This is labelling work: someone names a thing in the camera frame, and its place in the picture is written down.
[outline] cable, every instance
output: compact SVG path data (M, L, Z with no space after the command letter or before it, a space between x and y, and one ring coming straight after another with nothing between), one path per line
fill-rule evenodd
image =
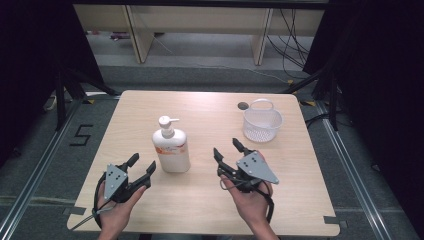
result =
M92 214L88 217L86 217L84 220L82 220L81 222L79 222L77 225L75 225L73 228L71 228L70 230L73 231L75 229L77 229L78 227L80 227L81 225L83 225L84 223L88 222L90 219L92 218L96 218L100 213L104 212L104 211L109 211L112 208L114 208L116 206L116 204L111 207L111 208L107 208L107 209L103 209L104 206L106 206L106 204L108 204L111 200L109 199L107 202L105 202L99 209L95 210L93 209Z

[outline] soap pump bottle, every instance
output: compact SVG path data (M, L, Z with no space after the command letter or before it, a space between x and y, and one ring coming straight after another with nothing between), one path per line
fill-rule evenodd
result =
M168 116L159 118L161 129L153 133L152 141L165 172L186 172L190 169L187 135L180 129L174 129Z

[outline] wire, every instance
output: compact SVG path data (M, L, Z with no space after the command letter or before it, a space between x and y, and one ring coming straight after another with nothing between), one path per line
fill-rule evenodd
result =
M84 220L82 220L81 222L79 222L77 225L75 225L73 228L71 228L70 230L71 231L73 231L73 230L75 230L75 229L77 229L78 227L80 227L81 225L83 225L84 223L86 223L86 222L88 222L90 219L92 219L92 218L95 218L97 215L99 215L100 213L102 213L103 211L100 211L100 210L102 210L102 208L104 207L104 206L106 206L106 204L108 204L109 202L110 202L111 200L109 199L108 201L106 201L99 209L97 209L97 210L95 210L95 209L93 209L93 212L92 212L92 214L90 215L90 216L88 216L88 217L86 217ZM109 208L109 209L105 209L106 211L109 211L109 210L111 210L112 208L114 208L116 206L116 204L113 206L113 207L111 207L111 208Z
M222 185L222 184L224 184L224 180L236 181L236 182L239 182L239 183L235 184L234 186L232 186L232 187L230 187L230 188L226 188L226 187L224 187L224 186ZM248 183L248 181L240 180L240 179L236 179L236 178L234 178L234 179L226 178L226 179L224 179L224 180L223 180L223 179L221 179L221 180L219 181L219 184L221 185L222 190L230 190L230 189L233 189L233 188L235 188L235 187L241 186L241 185L243 185L243 184L245 184L245 183Z

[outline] hand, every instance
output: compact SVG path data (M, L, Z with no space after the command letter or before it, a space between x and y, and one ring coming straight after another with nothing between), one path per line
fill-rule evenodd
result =
M97 206L103 206L106 202L103 198L105 191L105 183L103 182L99 188L99 197L97 200ZM99 240L116 240L119 234L124 230L127 226L131 210L134 205L138 202L138 200L143 195L144 191L146 191L146 186L142 186L139 188L134 194L128 199L125 203L115 203L110 201L103 209L113 207L109 211L102 212L100 214L100 221L102 222L102 231L99 235Z
M257 192L242 193L225 177L220 176L225 187L233 197L240 217L247 223L257 239L278 239L268 221L266 212L268 203L265 198ZM259 190L272 196L272 186L269 182L262 182Z

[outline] clear plastic basket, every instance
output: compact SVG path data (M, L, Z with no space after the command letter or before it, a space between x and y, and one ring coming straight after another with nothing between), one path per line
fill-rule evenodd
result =
M261 102L269 103L271 107L255 108L254 105ZM254 142L271 141L277 135L282 124L283 116L274 109L274 104L268 99L257 99L244 111L243 132L248 139Z

